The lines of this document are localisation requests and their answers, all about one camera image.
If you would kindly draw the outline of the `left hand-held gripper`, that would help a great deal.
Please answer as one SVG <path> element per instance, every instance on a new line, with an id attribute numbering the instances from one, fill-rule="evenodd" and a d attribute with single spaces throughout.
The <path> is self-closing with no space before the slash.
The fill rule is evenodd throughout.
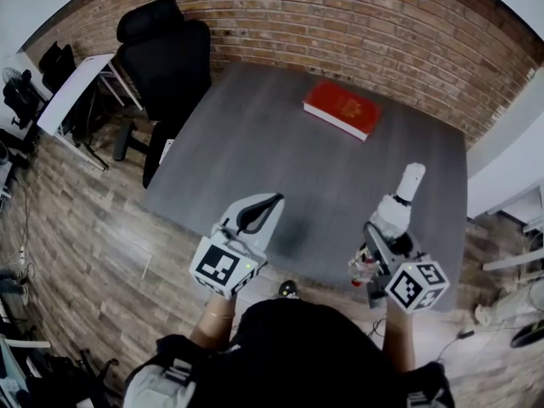
<path id="1" fill-rule="evenodd" d="M 225 299 L 235 297 L 267 263 L 258 249 L 267 248 L 283 210 L 282 194 L 251 195 L 232 203 L 211 236 L 201 238 L 190 263 L 195 281 Z"/>

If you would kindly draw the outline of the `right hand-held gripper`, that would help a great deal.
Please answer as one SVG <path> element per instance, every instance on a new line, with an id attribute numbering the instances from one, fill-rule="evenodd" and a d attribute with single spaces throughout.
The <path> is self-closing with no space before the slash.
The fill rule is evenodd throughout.
<path id="1" fill-rule="evenodd" d="M 363 227 L 365 264 L 377 264 L 379 270 L 366 285 L 368 302 L 375 308 L 385 297 L 391 298 L 407 314 L 432 308 L 450 287 L 439 263 L 428 253 L 412 253 L 409 234 L 397 239 L 397 253 L 389 257 L 387 242 L 371 222 Z"/>

